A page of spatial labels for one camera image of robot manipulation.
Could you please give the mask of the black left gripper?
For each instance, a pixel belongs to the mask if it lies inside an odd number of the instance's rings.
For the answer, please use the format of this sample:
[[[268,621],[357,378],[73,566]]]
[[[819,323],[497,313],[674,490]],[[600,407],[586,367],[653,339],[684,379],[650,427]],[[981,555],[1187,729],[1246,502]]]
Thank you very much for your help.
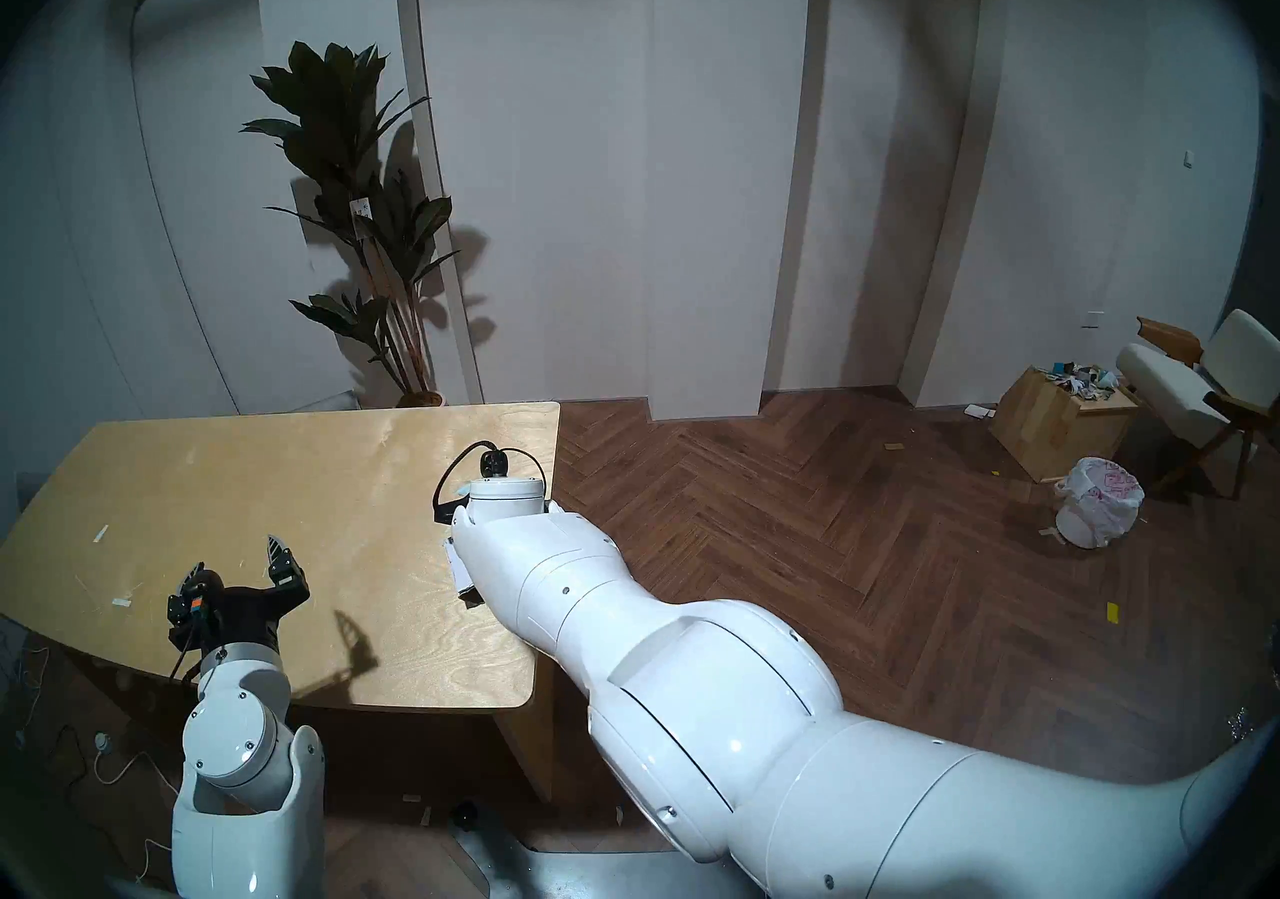
[[[278,537],[268,535],[268,578],[271,588],[210,588],[202,595],[198,651],[210,654],[233,643],[250,643],[279,653],[279,622],[310,598],[305,570]],[[205,562],[182,579],[182,594],[205,583]]]

